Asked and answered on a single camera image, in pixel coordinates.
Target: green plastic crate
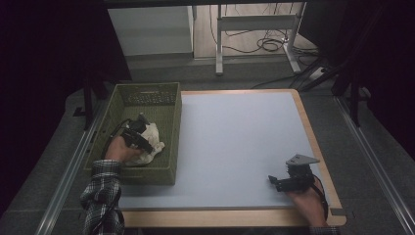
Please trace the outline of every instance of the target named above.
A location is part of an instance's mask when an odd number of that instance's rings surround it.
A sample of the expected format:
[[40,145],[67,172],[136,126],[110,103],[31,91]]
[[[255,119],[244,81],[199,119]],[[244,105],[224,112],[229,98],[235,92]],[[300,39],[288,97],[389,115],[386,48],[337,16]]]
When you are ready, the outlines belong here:
[[181,93],[179,83],[118,84],[95,135],[84,170],[91,173],[92,163],[103,156],[105,144],[123,120],[137,119],[140,113],[159,130],[165,147],[145,166],[124,167],[122,184],[173,185],[176,178],[179,144]]

